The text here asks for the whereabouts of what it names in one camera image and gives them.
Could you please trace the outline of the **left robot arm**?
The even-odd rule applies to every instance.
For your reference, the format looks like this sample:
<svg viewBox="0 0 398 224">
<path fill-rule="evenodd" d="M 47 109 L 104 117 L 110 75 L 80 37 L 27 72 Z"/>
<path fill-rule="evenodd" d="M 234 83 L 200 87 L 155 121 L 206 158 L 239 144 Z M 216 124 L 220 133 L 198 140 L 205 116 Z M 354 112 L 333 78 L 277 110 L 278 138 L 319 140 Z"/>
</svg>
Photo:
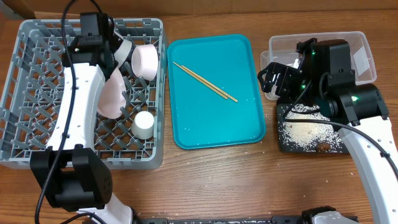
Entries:
<svg viewBox="0 0 398 224">
<path fill-rule="evenodd" d="M 136 223 L 134 210 L 113 193 L 108 166 L 95 153 L 96 117 L 105 108 L 124 106 L 126 90 L 116 60 L 113 19 L 103 12 L 80 16 L 81 32 L 66 44 L 62 57 L 65 84 L 46 147 L 30 157 L 30 169 L 41 187 L 37 205 L 83 216 L 96 223 Z"/>
</svg>

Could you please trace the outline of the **large pink plate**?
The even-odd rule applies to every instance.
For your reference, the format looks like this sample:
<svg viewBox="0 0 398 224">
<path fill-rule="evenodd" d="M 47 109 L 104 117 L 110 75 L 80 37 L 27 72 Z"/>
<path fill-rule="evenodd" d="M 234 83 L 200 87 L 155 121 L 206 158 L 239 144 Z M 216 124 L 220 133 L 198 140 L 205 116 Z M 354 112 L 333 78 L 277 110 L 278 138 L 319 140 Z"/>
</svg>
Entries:
<svg viewBox="0 0 398 224">
<path fill-rule="evenodd" d="M 125 107 L 126 99 L 122 92 L 126 91 L 123 76 L 118 68 L 105 82 L 101 91 L 97 112 L 106 118 L 116 119 L 122 115 L 120 107 Z"/>
</svg>

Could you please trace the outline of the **small pink bowl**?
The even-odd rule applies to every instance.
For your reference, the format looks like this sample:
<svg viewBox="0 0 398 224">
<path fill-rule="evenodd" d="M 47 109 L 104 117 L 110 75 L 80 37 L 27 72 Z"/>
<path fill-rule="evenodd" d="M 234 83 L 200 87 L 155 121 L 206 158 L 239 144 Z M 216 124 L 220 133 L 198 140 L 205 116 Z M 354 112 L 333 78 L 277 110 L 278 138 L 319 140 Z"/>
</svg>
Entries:
<svg viewBox="0 0 398 224">
<path fill-rule="evenodd" d="M 152 44 L 138 45 L 132 52 L 131 67 L 134 75 L 138 78 L 152 81 L 158 70 L 157 49 Z"/>
</svg>

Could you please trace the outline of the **brown food scrap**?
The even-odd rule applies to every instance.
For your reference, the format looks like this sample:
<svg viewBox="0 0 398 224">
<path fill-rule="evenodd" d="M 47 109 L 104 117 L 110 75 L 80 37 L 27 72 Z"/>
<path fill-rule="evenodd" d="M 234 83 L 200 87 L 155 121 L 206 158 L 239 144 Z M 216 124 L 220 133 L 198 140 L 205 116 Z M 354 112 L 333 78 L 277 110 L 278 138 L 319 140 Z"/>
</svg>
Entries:
<svg viewBox="0 0 398 224">
<path fill-rule="evenodd" d="M 331 150 L 331 146 L 326 142 L 321 142 L 317 145 L 317 152 L 326 153 Z"/>
</svg>

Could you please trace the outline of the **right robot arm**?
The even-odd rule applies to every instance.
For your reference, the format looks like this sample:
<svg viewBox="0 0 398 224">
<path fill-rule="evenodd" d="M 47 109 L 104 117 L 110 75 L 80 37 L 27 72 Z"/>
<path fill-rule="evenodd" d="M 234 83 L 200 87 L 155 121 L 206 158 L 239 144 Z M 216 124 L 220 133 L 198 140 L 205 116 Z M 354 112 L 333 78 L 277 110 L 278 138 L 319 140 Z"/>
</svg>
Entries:
<svg viewBox="0 0 398 224">
<path fill-rule="evenodd" d="M 298 68 L 271 62 L 257 78 L 264 93 L 291 102 L 317 105 L 354 160 L 375 223 L 397 223 L 397 148 L 389 111 L 379 89 L 357 85 L 350 46 L 344 39 L 297 42 Z"/>
</svg>

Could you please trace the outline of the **white cup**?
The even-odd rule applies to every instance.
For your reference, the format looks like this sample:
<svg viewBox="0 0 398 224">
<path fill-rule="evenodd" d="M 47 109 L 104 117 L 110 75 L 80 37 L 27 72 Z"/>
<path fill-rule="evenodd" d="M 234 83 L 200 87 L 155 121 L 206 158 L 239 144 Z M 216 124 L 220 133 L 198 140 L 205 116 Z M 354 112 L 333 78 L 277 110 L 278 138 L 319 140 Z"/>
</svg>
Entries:
<svg viewBox="0 0 398 224">
<path fill-rule="evenodd" d="M 148 111 L 136 114 L 131 126 L 131 131 L 138 139 L 149 139 L 154 134 L 154 116 Z"/>
</svg>

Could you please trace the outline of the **grey bowl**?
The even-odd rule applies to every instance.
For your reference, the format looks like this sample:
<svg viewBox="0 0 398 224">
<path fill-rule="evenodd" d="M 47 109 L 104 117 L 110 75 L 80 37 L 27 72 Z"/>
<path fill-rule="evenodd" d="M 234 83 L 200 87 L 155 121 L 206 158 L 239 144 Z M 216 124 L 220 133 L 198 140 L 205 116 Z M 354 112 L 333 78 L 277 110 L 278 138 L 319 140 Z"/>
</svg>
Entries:
<svg viewBox="0 0 398 224">
<path fill-rule="evenodd" d="M 120 68 L 123 63 L 129 58 L 131 49 L 132 42 L 130 40 L 124 39 L 114 53 L 114 58 L 118 63 L 117 68 Z"/>
</svg>

